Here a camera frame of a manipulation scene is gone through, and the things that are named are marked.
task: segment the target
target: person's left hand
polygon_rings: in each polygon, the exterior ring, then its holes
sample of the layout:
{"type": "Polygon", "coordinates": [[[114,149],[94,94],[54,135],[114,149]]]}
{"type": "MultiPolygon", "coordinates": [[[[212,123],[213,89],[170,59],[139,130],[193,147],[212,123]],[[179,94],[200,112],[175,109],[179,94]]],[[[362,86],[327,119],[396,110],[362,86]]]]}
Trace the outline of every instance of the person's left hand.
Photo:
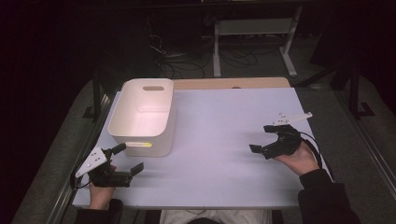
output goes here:
{"type": "Polygon", "coordinates": [[[116,188],[100,188],[90,183],[90,209],[108,210],[108,205],[116,188]]]}

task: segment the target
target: white plastic bin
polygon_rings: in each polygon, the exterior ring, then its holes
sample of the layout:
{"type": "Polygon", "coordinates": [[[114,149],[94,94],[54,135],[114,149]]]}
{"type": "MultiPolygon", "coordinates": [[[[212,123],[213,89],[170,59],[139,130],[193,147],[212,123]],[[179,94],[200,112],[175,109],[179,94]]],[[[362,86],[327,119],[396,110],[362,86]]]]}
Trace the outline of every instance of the white plastic bin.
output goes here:
{"type": "Polygon", "coordinates": [[[171,151],[177,115],[173,86],[167,78],[125,82],[108,132],[117,143],[126,144],[126,155],[163,157],[171,151]]]}

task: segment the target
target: sleeve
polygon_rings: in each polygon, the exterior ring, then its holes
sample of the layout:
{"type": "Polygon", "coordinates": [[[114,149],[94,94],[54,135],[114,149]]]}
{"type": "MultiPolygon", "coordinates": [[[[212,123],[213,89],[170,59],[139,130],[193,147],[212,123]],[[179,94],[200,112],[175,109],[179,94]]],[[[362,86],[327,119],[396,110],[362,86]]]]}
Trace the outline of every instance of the sleeve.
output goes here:
{"type": "Polygon", "coordinates": [[[300,176],[304,189],[298,200],[304,224],[360,224],[350,208],[343,184],[333,183],[327,172],[318,169],[300,176]]]}
{"type": "Polygon", "coordinates": [[[75,224],[119,224],[122,201],[112,199],[108,210],[78,209],[75,224]]]}

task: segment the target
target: white table surface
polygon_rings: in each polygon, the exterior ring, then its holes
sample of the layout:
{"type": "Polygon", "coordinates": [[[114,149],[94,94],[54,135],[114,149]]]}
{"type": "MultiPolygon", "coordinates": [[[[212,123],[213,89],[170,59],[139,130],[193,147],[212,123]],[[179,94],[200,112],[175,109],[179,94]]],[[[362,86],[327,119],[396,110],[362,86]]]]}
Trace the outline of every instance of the white table surface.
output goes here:
{"type": "MultiPolygon", "coordinates": [[[[293,88],[175,91],[174,100],[177,123],[172,151],[162,158],[127,157],[122,152],[113,156],[112,164],[120,172],[140,162],[145,165],[131,187],[118,188],[114,198],[125,206],[146,209],[298,206],[297,194],[303,188],[298,176],[284,164],[252,153],[248,146],[276,141],[277,135],[266,133],[263,126],[272,124],[280,112],[309,112],[303,111],[293,88]]],[[[114,105],[97,142],[103,149],[117,145],[107,131],[114,105]]],[[[292,126],[312,134],[306,119],[292,126]]],[[[77,192],[73,205],[89,202],[87,187],[77,192]]]]}

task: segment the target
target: hand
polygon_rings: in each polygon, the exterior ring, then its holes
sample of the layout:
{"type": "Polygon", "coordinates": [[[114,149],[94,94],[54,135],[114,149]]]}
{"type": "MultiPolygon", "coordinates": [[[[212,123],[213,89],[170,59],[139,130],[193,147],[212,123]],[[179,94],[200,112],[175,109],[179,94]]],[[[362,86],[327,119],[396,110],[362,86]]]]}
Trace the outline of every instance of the hand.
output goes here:
{"type": "Polygon", "coordinates": [[[311,149],[305,142],[302,142],[291,156],[281,155],[274,160],[285,163],[297,175],[304,175],[319,168],[311,149]]]}
{"type": "Polygon", "coordinates": [[[108,205],[116,188],[100,188],[90,183],[90,209],[108,210],[108,205]]]}

